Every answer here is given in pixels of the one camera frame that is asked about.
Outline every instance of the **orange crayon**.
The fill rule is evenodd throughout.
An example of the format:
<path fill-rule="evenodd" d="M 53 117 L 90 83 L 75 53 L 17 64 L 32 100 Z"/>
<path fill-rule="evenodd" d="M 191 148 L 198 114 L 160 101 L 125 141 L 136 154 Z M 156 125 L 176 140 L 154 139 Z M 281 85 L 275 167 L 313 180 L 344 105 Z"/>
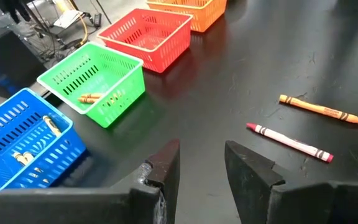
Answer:
<path fill-rule="evenodd" d="M 306 110 L 314 111 L 316 113 L 321 113 L 326 116 L 330 116 L 350 123 L 358 124 L 358 117 L 356 115 L 345 113 L 342 111 L 337 111 L 331 108 L 327 108 L 325 106 L 313 105 L 311 103 L 298 100 L 294 97 L 280 95 L 280 102 L 288 103 L 290 105 L 297 106 Z"/>
<path fill-rule="evenodd" d="M 88 93 L 88 94 L 82 94 L 81 98 L 94 98 L 94 99 L 99 99 L 100 97 L 102 97 L 101 93 Z"/>
<path fill-rule="evenodd" d="M 78 99 L 81 103 L 94 103 L 96 102 L 98 99 L 96 98 L 85 98 L 85 97 L 81 97 Z"/>

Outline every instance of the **crayon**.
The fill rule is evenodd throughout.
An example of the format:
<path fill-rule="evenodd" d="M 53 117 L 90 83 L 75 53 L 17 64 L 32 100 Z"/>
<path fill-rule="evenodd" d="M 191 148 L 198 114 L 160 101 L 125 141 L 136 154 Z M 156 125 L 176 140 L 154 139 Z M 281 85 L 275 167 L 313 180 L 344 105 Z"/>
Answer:
<path fill-rule="evenodd" d="M 29 161 L 29 162 L 34 159 L 34 156 L 33 156 L 31 153 L 29 153 L 29 152 L 23 153 L 23 156 L 24 156 L 25 159 L 27 159 L 27 161 Z"/>
<path fill-rule="evenodd" d="M 25 159 L 27 159 L 28 162 L 31 162 L 34 159 L 34 156 L 29 152 L 23 153 L 23 156 Z M 42 172 L 42 170 L 40 170 L 38 167 L 34 168 L 34 170 L 37 172 Z"/>
<path fill-rule="evenodd" d="M 81 98 L 79 98 L 78 100 L 79 100 L 81 103 L 94 103 L 94 102 L 96 102 L 98 99 L 81 97 Z"/>
<path fill-rule="evenodd" d="M 62 134 L 55 123 L 47 115 L 43 116 L 42 119 L 46 122 L 47 126 L 52 130 L 56 137 Z"/>
<path fill-rule="evenodd" d="M 100 97 L 102 97 L 103 94 L 101 93 L 87 93 L 87 94 L 82 94 L 81 98 L 95 98 L 95 99 L 99 99 Z"/>
<path fill-rule="evenodd" d="M 30 173 L 30 176 L 32 176 L 34 178 L 38 178 L 37 174 Z M 49 180 L 47 180 L 47 179 L 43 179 L 42 181 L 44 181 L 45 183 L 49 184 Z"/>
<path fill-rule="evenodd" d="M 311 156 L 321 159 L 322 161 L 331 162 L 334 158 L 334 156 L 328 152 L 324 152 L 323 150 L 317 149 L 313 146 L 309 146 L 305 143 L 290 139 L 283 134 L 280 134 L 280 133 L 272 131 L 268 128 L 262 127 L 261 125 L 247 123 L 247 127 L 259 134 L 263 134 L 264 136 L 267 136 L 267 137 L 274 139 L 278 142 L 286 144 L 287 146 L 291 146 L 292 148 L 295 148 L 301 152 L 307 153 Z"/>
<path fill-rule="evenodd" d="M 13 154 L 13 158 L 15 158 L 15 160 L 17 160 L 20 164 L 22 164 L 22 166 L 25 166 L 29 163 L 28 160 L 19 152 L 15 152 Z"/>
<path fill-rule="evenodd" d="M 22 166 L 26 166 L 29 162 L 31 162 L 34 159 L 34 156 L 29 153 L 29 152 L 25 152 L 22 154 L 20 154 L 19 152 L 15 152 L 13 154 L 13 157 L 20 162 L 20 164 L 22 164 Z M 42 170 L 40 170 L 38 167 L 34 168 L 35 171 L 37 172 L 42 172 Z"/>
<path fill-rule="evenodd" d="M 298 106 L 300 108 L 314 111 L 316 113 L 320 113 L 326 116 L 330 116 L 333 118 L 337 118 L 343 121 L 347 121 L 350 123 L 357 123 L 358 124 L 358 117 L 353 114 L 345 113 L 342 111 L 337 111 L 331 108 L 327 108 L 325 106 L 320 105 L 313 105 L 311 103 L 307 103 L 301 100 L 298 100 L 294 97 L 286 96 L 286 95 L 280 95 L 280 102 L 282 103 L 288 103 L 293 106 Z"/>

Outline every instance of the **red plastic basket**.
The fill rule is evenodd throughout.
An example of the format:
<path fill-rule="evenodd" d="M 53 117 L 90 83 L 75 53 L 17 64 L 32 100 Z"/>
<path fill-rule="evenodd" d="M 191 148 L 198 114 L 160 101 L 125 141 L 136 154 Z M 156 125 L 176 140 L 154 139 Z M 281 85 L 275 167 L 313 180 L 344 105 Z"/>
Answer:
<path fill-rule="evenodd" d="M 189 47 L 192 17 L 134 9 L 98 37 L 112 49 L 141 58 L 145 68 L 162 73 Z"/>

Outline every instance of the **yellow crayon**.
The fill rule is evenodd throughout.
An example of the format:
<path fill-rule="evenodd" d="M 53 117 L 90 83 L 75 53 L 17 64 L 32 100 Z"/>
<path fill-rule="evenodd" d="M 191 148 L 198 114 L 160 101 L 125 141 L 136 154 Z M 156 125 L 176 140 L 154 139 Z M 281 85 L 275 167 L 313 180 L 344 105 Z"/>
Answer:
<path fill-rule="evenodd" d="M 27 161 L 29 161 L 29 162 L 34 159 L 34 156 L 33 156 L 31 153 L 29 153 L 29 152 L 23 153 L 23 156 L 24 156 L 25 159 L 27 159 Z"/>
<path fill-rule="evenodd" d="M 96 102 L 98 99 L 81 97 L 81 98 L 79 98 L 78 100 L 79 100 L 81 103 L 94 103 L 94 102 Z"/>
<path fill-rule="evenodd" d="M 103 94 L 101 93 L 87 93 L 87 94 L 82 94 L 81 98 L 94 98 L 94 99 L 99 99 L 100 97 L 102 97 Z"/>
<path fill-rule="evenodd" d="M 30 173 L 30 176 L 38 178 L 37 174 Z M 47 179 L 43 179 L 42 181 L 44 181 L 45 183 L 49 184 L 49 180 L 47 180 Z"/>
<path fill-rule="evenodd" d="M 56 127 L 56 124 L 47 115 L 43 116 L 42 119 L 46 122 L 47 126 L 52 130 L 56 137 L 62 134 Z"/>
<path fill-rule="evenodd" d="M 343 121 L 351 122 L 351 123 L 357 123 L 358 124 L 358 117 L 353 114 L 345 113 L 342 111 L 334 110 L 331 108 L 327 108 L 325 106 L 320 105 L 313 105 L 311 103 L 307 103 L 301 100 L 298 100 L 294 97 L 286 96 L 286 95 L 280 95 L 280 102 L 282 103 L 288 103 L 293 106 L 297 106 L 306 110 L 314 111 L 316 113 L 320 113 L 326 116 L 330 116 L 333 118 L 337 118 Z"/>
<path fill-rule="evenodd" d="M 20 163 L 20 164 L 22 164 L 22 166 L 25 166 L 25 165 L 27 165 L 29 162 L 28 162 L 28 160 L 22 155 L 22 154 L 20 154 L 20 153 L 18 153 L 18 152 L 15 152 L 14 154 L 13 154 L 13 157 Z"/>

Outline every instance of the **red crayon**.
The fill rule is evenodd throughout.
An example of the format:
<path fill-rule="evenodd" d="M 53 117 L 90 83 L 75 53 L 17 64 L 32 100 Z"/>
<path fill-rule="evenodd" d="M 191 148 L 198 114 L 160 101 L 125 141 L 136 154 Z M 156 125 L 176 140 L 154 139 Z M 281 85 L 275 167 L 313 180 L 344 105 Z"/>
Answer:
<path fill-rule="evenodd" d="M 302 152 L 307 153 L 311 156 L 314 156 L 318 159 L 321 159 L 322 161 L 331 162 L 332 159 L 334 158 L 334 156 L 328 152 L 324 152 L 323 150 L 317 149 L 313 146 L 309 146 L 305 143 L 290 139 L 283 134 L 280 134 L 280 133 L 272 131 L 268 128 L 262 127 L 261 125 L 247 123 L 247 127 L 254 130 L 255 132 L 257 132 L 259 134 L 263 134 L 264 136 L 267 136 L 267 137 L 274 139 L 278 142 L 286 144 L 287 146 L 291 146 L 292 148 L 295 148 L 299 151 L 302 151 Z"/>

